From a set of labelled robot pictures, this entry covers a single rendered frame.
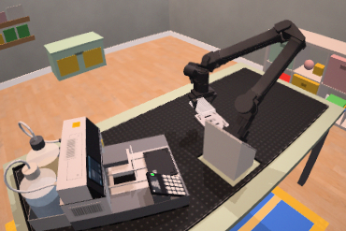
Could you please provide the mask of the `beige bottle with black cap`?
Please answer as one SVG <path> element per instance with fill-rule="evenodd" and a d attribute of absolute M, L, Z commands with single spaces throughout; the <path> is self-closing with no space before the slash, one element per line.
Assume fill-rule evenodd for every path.
<path fill-rule="evenodd" d="M 26 157 L 27 163 L 36 163 L 39 168 L 49 168 L 58 175 L 60 149 L 54 143 L 45 143 L 43 136 L 32 137 L 29 141 L 33 150 Z"/>

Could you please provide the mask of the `translucent plastic bottle with blue liquid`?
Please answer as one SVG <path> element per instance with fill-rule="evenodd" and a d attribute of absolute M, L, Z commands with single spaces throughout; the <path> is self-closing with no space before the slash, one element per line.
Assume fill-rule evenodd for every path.
<path fill-rule="evenodd" d="M 51 169 L 39 168 L 36 163 L 28 164 L 30 169 L 26 165 L 22 168 L 24 178 L 20 184 L 20 190 L 33 190 L 57 181 L 57 176 Z M 21 195 L 38 219 L 64 214 L 59 206 L 60 196 L 56 192 L 56 186 Z"/>

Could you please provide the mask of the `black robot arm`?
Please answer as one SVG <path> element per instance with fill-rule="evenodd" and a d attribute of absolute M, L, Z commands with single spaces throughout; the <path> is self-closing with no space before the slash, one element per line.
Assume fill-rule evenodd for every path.
<path fill-rule="evenodd" d="M 305 38 L 294 23 L 284 20 L 275 23 L 273 28 L 262 34 L 243 40 L 225 49 L 204 54 L 200 64 L 189 62 L 184 67 L 183 74 L 189 77 L 191 84 L 194 85 L 194 90 L 197 92 L 197 82 L 205 84 L 209 82 L 209 72 L 213 73 L 214 69 L 221 67 L 221 65 L 225 65 L 238 57 L 260 50 L 266 46 L 288 41 L 281 53 L 251 90 L 237 97 L 233 105 L 239 116 L 233 122 L 231 121 L 228 127 L 223 126 L 223 130 L 247 143 L 246 137 L 250 133 L 248 130 L 252 125 L 254 116 L 258 112 L 258 106 L 297 54 L 306 48 Z"/>

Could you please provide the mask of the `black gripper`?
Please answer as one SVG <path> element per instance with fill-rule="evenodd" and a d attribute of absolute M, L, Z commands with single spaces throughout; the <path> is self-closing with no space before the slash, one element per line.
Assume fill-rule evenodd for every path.
<path fill-rule="evenodd" d="M 197 92 L 194 89 L 192 89 L 191 93 L 188 94 L 188 97 L 192 102 L 194 110 L 196 109 L 197 105 L 197 97 L 203 96 L 204 98 L 207 98 L 208 102 L 211 104 L 217 96 L 217 94 L 214 92 L 215 91 L 209 86 L 208 82 L 206 82 L 206 84 L 197 82 Z M 211 100 L 210 97 L 212 97 Z"/>

